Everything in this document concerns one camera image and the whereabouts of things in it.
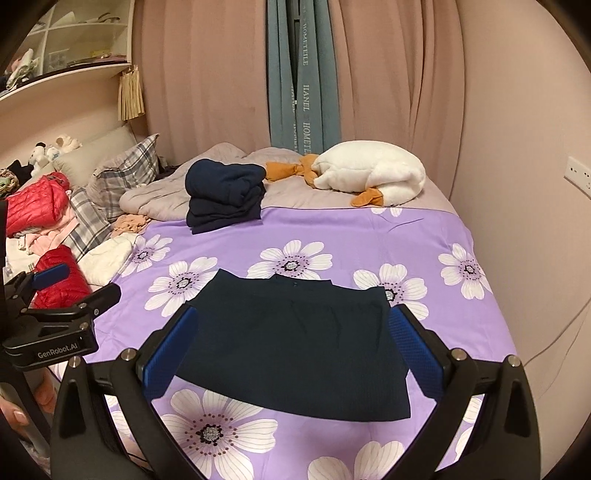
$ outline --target metal screw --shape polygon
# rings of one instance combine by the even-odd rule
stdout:
[[[126,362],[133,360],[138,351],[135,348],[126,348],[121,352],[121,358]]]
[[[466,358],[468,358],[468,354],[466,353],[465,350],[463,350],[461,348],[454,348],[452,350],[452,357],[455,360],[458,360],[459,362],[461,362],[462,360],[465,360]]]
[[[80,365],[80,363],[82,363],[82,358],[79,356],[73,356],[68,360],[68,366],[72,368],[76,368],[78,365]]]
[[[521,365],[521,359],[516,355],[509,355],[507,357],[507,361],[509,362],[509,365],[512,367],[518,367]]]

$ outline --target purple bedsheet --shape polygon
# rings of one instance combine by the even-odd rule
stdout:
[[[121,302],[96,321],[100,350],[89,360],[112,359],[124,348],[139,347],[218,268],[252,278],[281,271],[348,288],[382,284],[392,305],[406,303],[447,346],[497,361],[515,352],[473,257],[472,237],[455,215],[400,208],[269,207],[262,220],[200,235],[192,235],[184,222],[150,224],[115,279]],[[208,478],[378,480],[410,445],[434,406],[411,374],[407,385],[411,418],[383,423],[271,411],[176,377],[154,406]],[[110,398],[109,404],[128,450],[139,454],[116,400]],[[461,452],[479,406],[474,398],[442,466]]]

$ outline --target gray duvet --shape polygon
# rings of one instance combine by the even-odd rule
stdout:
[[[273,147],[263,148],[246,155],[232,144],[220,143],[181,165],[170,177],[129,190],[121,197],[119,202],[121,209],[126,213],[138,213],[155,220],[184,220],[189,211],[190,199],[185,191],[184,178],[191,165],[201,158],[211,158],[226,165],[254,163],[264,167],[268,161],[297,163],[300,155],[291,150]],[[290,177],[272,183],[265,181],[265,188],[267,193],[261,203],[262,207],[353,208],[350,206],[350,201],[354,195],[312,189],[306,185],[302,177]],[[419,196],[406,203],[404,207],[456,213],[452,204],[429,179]]]

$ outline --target stack of folded clothes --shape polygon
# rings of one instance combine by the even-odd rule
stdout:
[[[265,175],[254,164],[224,165],[208,158],[195,162],[185,177],[191,196],[187,225],[193,235],[260,219]]]

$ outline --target electrical outlet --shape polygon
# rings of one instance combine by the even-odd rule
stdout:
[[[582,164],[576,158],[569,157],[564,178],[576,185],[587,197],[591,198],[591,167]]]

